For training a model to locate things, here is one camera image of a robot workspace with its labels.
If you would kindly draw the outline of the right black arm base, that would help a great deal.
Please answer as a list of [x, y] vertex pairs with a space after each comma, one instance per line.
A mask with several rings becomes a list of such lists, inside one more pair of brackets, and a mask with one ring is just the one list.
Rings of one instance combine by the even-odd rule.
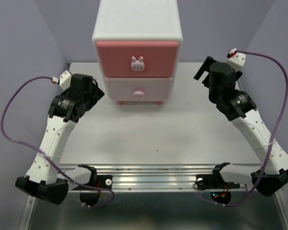
[[227, 205], [231, 201], [231, 189], [239, 189], [240, 185], [225, 182], [220, 175], [198, 174], [193, 187], [198, 191], [211, 190], [210, 197], [212, 201]]

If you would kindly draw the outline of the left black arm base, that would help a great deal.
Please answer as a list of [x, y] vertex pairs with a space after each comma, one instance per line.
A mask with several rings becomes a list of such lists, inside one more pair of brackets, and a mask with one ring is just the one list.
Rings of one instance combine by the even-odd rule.
[[93, 209], [107, 206], [114, 199], [112, 191], [113, 176], [110, 174], [96, 176], [85, 187], [76, 185], [72, 190], [79, 191], [79, 201], [82, 207]]

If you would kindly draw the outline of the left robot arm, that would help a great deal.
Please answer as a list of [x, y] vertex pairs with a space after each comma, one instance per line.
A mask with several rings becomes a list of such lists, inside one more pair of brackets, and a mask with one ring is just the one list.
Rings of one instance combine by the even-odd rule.
[[85, 188], [97, 184], [96, 168], [78, 165], [66, 176], [58, 164], [68, 138], [80, 118], [104, 96], [96, 80], [89, 75], [73, 74], [70, 85], [50, 104], [47, 126], [34, 162], [15, 186], [28, 195], [59, 205], [67, 193], [81, 183]]

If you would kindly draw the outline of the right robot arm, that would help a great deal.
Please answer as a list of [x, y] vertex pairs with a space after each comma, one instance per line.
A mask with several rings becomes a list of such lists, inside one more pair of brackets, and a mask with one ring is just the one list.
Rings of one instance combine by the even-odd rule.
[[194, 188], [200, 191], [236, 189], [243, 184], [254, 185], [260, 194], [271, 196], [288, 183], [288, 154], [271, 137], [251, 96], [236, 89], [245, 59], [242, 53], [230, 56], [226, 62], [208, 56], [194, 79], [208, 73], [202, 83], [208, 88], [209, 101], [243, 135], [261, 166], [219, 164], [211, 173], [196, 176]]

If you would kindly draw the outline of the light pink drawer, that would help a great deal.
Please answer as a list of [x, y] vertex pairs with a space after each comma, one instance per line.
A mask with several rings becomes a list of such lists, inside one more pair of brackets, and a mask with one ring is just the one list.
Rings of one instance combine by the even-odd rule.
[[171, 95], [172, 78], [105, 78], [108, 97], [117, 102], [164, 102]]

